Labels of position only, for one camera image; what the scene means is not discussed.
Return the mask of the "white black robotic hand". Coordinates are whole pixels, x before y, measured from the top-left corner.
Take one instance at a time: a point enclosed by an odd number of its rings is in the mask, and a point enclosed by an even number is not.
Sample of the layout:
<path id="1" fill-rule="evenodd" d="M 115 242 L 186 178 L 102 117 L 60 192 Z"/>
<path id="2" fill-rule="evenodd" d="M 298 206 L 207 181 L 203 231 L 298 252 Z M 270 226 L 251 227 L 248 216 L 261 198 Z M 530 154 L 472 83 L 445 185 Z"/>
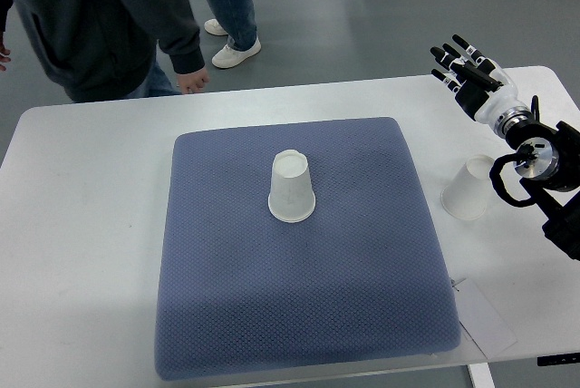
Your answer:
<path id="1" fill-rule="evenodd" d="M 461 36 L 454 45 L 430 49 L 441 67 L 431 74 L 453 94 L 459 107 L 473 120 L 489 126 L 500 138 L 519 122 L 530 120 L 529 106 L 518 99 L 518 89 L 499 64 Z"/>

